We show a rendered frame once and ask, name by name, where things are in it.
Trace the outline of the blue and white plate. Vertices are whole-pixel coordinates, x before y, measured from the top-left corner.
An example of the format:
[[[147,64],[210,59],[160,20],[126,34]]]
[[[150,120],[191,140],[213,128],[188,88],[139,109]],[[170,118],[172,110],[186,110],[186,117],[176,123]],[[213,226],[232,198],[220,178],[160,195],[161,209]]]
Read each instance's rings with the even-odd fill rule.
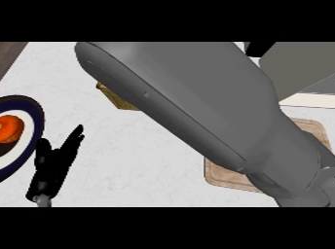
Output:
[[[0,143],[0,182],[20,169],[34,149],[43,130],[43,111],[36,101],[23,95],[0,97],[0,117],[11,115],[24,123],[17,141]]]

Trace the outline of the wicker basket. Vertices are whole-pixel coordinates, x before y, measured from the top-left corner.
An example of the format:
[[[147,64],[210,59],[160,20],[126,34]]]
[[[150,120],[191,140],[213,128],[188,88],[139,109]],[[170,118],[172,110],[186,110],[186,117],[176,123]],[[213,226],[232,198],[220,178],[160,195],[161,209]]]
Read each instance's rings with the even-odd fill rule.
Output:
[[[96,83],[95,88],[101,91],[101,93],[104,94],[117,109],[132,111],[138,110],[138,108],[119,95],[116,95],[114,92],[104,85]]]

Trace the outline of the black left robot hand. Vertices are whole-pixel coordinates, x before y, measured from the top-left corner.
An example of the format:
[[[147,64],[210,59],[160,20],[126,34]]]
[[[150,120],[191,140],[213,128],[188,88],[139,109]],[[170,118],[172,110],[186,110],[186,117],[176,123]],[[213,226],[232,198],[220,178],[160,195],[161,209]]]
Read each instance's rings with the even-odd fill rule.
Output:
[[[26,199],[33,203],[40,195],[52,199],[58,194],[82,141],[83,126],[80,124],[57,149],[51,148],[45,138],[37,139],[33,158],[34,172],[26,193]]]

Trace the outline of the orange fruit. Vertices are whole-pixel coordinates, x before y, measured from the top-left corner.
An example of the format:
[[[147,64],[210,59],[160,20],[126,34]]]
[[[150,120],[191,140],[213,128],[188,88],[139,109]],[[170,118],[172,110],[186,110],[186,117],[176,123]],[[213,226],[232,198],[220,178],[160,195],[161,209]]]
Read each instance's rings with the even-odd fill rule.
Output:
[[[15,142],[24,131],[23,120],[12,115],[3,115],[0,117],[0,143],[8,144]]]

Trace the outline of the black object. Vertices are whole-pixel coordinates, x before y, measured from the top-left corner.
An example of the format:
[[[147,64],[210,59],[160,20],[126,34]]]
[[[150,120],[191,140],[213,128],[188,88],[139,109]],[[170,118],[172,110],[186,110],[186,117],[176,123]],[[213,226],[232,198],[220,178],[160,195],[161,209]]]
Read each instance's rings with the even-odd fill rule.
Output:
[[[244,42],[244,54],[248,57],[262,57],[274,42]]]

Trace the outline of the pale wooden cutting board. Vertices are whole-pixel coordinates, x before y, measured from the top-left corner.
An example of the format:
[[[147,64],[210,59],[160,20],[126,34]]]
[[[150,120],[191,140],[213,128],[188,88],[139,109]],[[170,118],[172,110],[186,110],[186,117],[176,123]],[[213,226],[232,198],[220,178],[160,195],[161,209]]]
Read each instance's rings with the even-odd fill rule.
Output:
[[[330,142],[324,130],[324,126],[318,121],[291,118],[291,122],[312,134],[327,149],[331,149]],[[250,183],[248,178],[216,165],[209,159],[203,159],[203,177],[207,184],[241,191],[259,193],[259,189]]]

